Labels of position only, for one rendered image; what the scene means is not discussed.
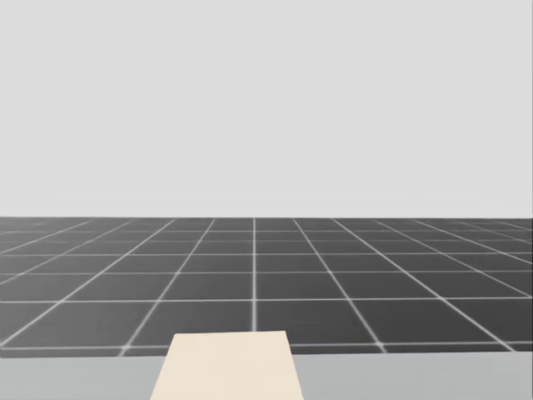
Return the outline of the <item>tall board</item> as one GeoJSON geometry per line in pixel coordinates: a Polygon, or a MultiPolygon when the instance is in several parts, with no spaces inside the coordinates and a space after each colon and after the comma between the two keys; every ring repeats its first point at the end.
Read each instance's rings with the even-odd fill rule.
{"type": "Polygon", "coordinates": [[[287,335],[177,333],[150,400],[304,400],[287,335]]]}

